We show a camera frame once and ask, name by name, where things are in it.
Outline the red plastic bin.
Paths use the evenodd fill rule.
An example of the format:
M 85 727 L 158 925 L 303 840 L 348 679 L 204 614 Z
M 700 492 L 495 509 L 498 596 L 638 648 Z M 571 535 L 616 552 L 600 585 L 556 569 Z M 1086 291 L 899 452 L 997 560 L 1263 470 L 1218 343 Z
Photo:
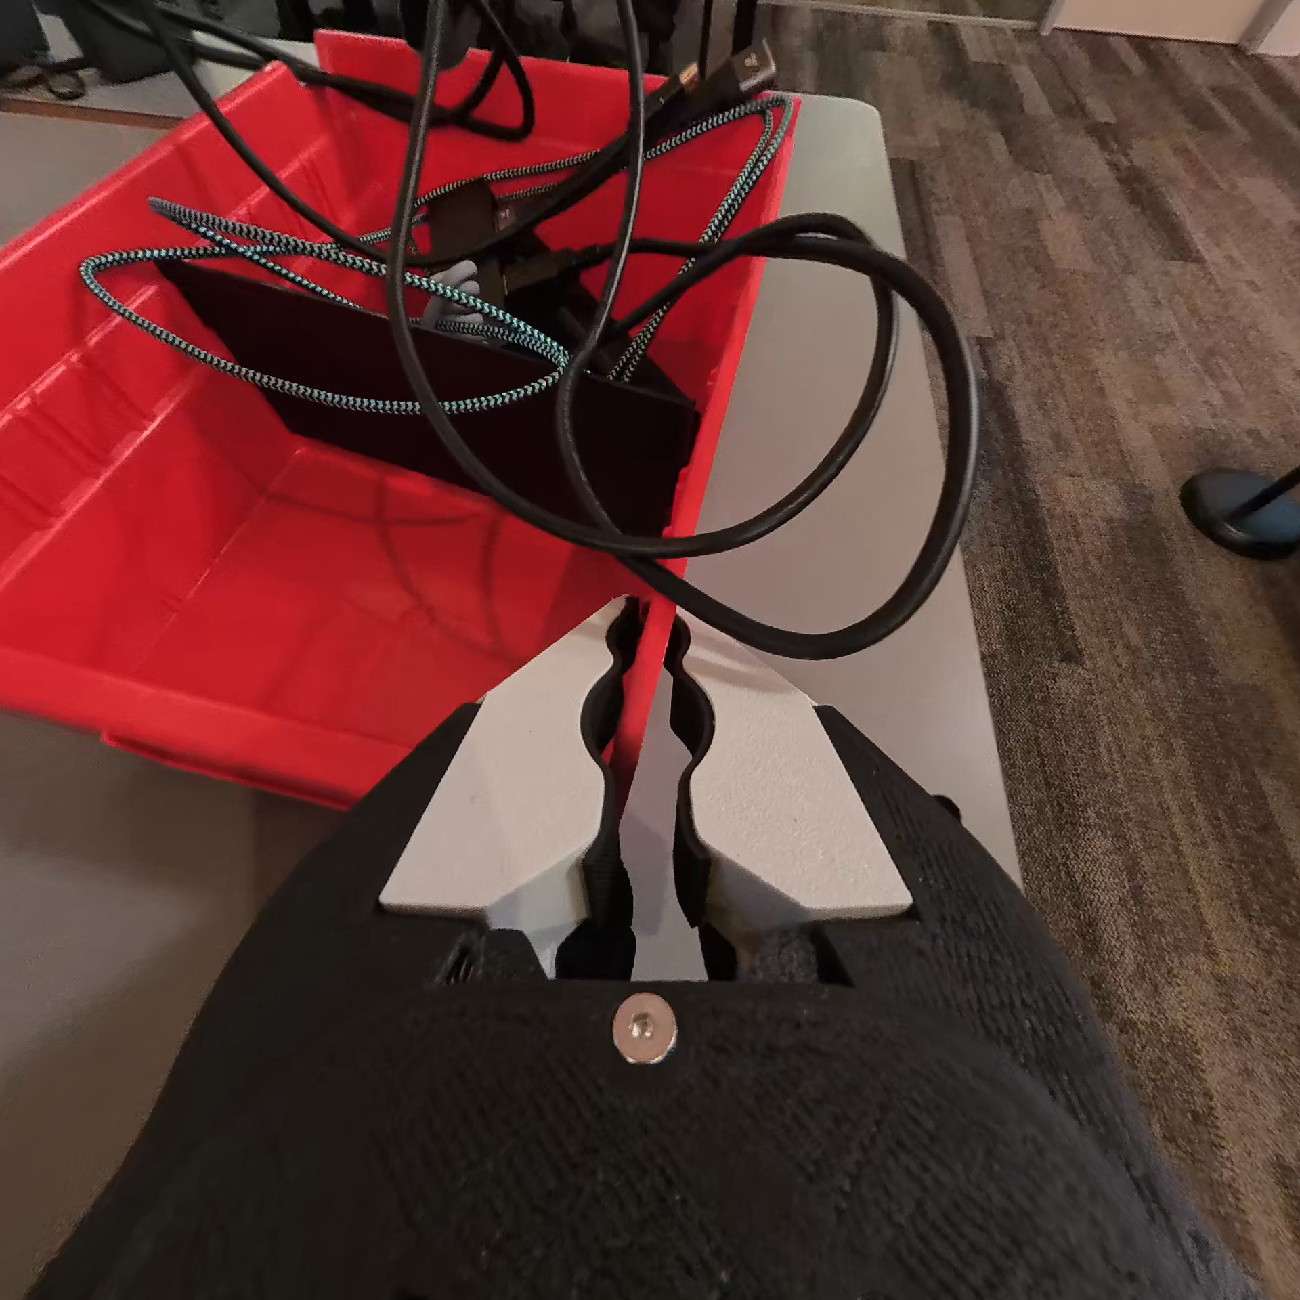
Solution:
M 625 72 L 525 59 L 525 141 L 438 131 L 421 189 L 604 147 Z M 354 233 L 395 213 L 405 125 L 271 68 L 221 108 Z M 3 250 L 3 707 L 204 774 L 347 808 L 452 710 L 608 600 L 611 557 L 491 500 L 289 432 L 265 393 L 82 281 L 91 255 L 197 243 L 167 199 L 316 238 L 200 116 Z M 650 360 L 700 418 L 669 534 L 693 532 L 761 261 L 692 289 Z M 107 291 L 231 357 L 159 267 Z

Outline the black stanchion base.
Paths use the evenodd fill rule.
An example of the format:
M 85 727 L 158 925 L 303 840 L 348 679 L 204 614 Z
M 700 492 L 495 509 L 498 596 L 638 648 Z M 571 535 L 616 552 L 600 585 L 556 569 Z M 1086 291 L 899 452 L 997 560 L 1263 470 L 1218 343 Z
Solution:
M 1244 469 L 1210 467 L 1179 492 L 1182 512 L 1213 544 L 1241 558 L 1283 560 L 1298 551 L 1298 467 L 1268 478 Z

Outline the black bin divider panel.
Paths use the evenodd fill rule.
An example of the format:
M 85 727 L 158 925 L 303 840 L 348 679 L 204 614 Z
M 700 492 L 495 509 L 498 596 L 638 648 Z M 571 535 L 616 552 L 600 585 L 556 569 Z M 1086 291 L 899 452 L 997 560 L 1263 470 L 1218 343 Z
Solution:
M 235 363 L 328 394 L 413 399 L 385 317 L 193 263 L 164 264 L 163 274 Z M 426 329 L 415 334 L 421 363 L 447 408 L 455 401 L 506 394 L 554 370 L 520 346 Z M 299 436 L 475 490 L 421 410 L 350 411 L 269 388 L 265 396 Z M 570 521 L 588 521 L 562 467 L 553 390 L 449 418 L 480 462 L 512 490 Z M 599 377 L 579 384 L 579 456 L 621 531 L 658 535 L 670 523 L 698 427 L 687 399 Z

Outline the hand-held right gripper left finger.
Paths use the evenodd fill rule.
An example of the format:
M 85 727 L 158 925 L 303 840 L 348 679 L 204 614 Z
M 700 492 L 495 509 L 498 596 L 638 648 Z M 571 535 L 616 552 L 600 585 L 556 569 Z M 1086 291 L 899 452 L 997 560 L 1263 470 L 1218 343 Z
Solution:
M 387 913 L 520 931 L 559 959 L 597 911 L 588 865 L 618 852 L 605 750 L 641 630 L 639 600 L 616 597 L 477 702 L 379 893 Z

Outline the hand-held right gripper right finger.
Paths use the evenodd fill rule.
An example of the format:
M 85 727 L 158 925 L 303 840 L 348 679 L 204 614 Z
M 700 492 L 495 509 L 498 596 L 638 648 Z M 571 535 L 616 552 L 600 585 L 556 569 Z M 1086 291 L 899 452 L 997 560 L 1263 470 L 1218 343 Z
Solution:
M 913 902 L 813 699 L 678 614 L 664 656 L 676 786 L 673 871 L 698 930 L 901 916 Z

